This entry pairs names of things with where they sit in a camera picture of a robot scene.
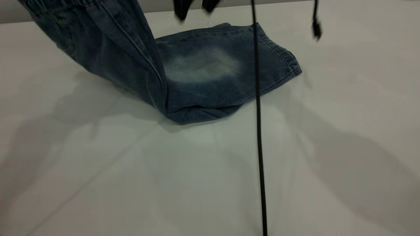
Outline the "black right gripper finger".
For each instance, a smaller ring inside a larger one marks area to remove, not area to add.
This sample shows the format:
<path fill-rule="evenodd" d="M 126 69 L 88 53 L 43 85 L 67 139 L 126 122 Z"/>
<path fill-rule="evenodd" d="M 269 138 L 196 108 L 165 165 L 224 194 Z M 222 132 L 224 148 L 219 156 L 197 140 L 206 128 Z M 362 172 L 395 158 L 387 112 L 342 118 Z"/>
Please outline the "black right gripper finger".
<path fill-rule="evenodd" d="M 201 7 L 207 13 L 212 13 L 216 6 L 219 4 L 220 0 L 203 0 L 201 2 Z"/>
<path fill-rule="evenodd" d="M 184 21 L 193 0 L 173 0 L 174 12 L 178 20 Z"/>

